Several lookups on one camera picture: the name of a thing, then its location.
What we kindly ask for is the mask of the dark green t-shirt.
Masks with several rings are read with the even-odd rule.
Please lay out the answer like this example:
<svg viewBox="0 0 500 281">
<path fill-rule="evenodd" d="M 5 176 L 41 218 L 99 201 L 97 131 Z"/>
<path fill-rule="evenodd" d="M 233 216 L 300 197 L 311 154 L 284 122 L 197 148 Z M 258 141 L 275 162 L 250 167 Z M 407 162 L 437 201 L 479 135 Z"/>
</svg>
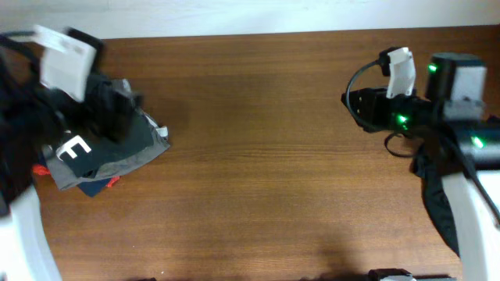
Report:
<svg viewBox="0 0 500 281">
<path fill-rule="evenodd" d="M 170 145 L 168 129 L 157 126 L 147 113 L 132 119 L 128 135 L 118 142 L 103 137 L 82 137 L 66 131 L 63 139 L 43 147 L 46 160 L 56 157 L 78 177 L 107 179 L 123 176 L 157 158 Z"/>
</svg>

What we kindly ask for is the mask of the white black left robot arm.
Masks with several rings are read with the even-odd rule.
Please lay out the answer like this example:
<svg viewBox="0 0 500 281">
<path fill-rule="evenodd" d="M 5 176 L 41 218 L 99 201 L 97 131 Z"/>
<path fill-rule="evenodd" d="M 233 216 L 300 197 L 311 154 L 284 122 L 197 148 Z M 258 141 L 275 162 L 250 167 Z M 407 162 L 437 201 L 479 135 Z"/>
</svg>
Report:
<svg viewBox="0 0 500 281">
<path fill-rule="evenodd" d="M 32 168 L 42 147 L 70 130 L 121 141 L 142 99 L 113 89 L 98 71 L 104 43 L 82 31 L 37 26 L 3 33 L 1 46 L 26 58 L 31 73 L 20 83 L 1 61 L 1 278 L 59 280 Z"/>
</svg>

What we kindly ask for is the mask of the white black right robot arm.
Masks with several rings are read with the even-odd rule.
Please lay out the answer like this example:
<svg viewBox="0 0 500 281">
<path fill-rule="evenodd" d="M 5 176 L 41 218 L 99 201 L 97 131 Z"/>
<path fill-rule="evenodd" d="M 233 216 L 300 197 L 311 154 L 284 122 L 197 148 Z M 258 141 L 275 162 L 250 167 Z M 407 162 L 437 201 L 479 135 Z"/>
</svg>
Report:
<svg viewBox="0 0 500 281">
<path fill-rule="evenodd" d="M 462 263 L 465 280 L 499 277 L 499 119 L 484 116 L 485 63 L 441 52 L 427 67 L 423 98 L 407 48 L 375 60 L 385 87 L 347 87 L 341 101 L 367 133 L 419 140 L 410 155 L 423 181 L 423 203 L 435 229 Z"/>
</svg>

